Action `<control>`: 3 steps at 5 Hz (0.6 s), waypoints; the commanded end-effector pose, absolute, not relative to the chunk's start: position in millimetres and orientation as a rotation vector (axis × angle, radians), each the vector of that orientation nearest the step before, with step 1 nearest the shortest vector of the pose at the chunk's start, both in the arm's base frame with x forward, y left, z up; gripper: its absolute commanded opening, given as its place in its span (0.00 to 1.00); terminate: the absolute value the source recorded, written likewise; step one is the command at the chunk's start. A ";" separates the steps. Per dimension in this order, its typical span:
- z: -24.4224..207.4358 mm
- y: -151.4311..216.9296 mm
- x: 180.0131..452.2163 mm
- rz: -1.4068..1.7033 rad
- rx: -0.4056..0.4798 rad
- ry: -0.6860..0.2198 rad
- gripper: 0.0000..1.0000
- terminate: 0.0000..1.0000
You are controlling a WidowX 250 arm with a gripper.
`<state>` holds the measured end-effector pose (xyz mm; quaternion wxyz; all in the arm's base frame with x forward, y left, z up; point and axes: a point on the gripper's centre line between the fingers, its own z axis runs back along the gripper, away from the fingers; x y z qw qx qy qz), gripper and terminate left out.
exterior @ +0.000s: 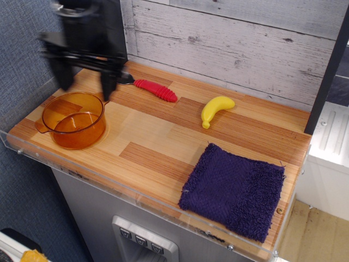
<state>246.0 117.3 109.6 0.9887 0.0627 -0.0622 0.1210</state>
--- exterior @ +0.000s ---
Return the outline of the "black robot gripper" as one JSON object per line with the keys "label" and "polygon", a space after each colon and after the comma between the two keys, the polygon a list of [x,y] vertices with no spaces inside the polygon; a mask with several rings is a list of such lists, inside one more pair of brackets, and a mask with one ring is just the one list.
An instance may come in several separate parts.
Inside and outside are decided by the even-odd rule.
{"label": "black robot gripper", "polygon": [[100,73],[104,101],[116,90],[124,64],[107,51],[107,36],[102,8],[54,8],[62,29],[42,32],[39,40],[44,44],[43,56],[59,87],[67,91],[74,83],[74,67]]}

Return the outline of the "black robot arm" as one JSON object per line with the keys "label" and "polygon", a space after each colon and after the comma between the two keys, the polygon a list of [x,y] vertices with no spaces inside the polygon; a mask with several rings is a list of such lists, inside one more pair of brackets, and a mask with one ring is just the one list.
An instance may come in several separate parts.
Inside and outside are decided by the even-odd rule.
{"label": "black robot arm", "polygon": [[52,8],[63,29],[39,39],[59,87],[72,86],[74,67],[86,68],[100,73],[108,101],[128,60],[120,1],[52,1]]}

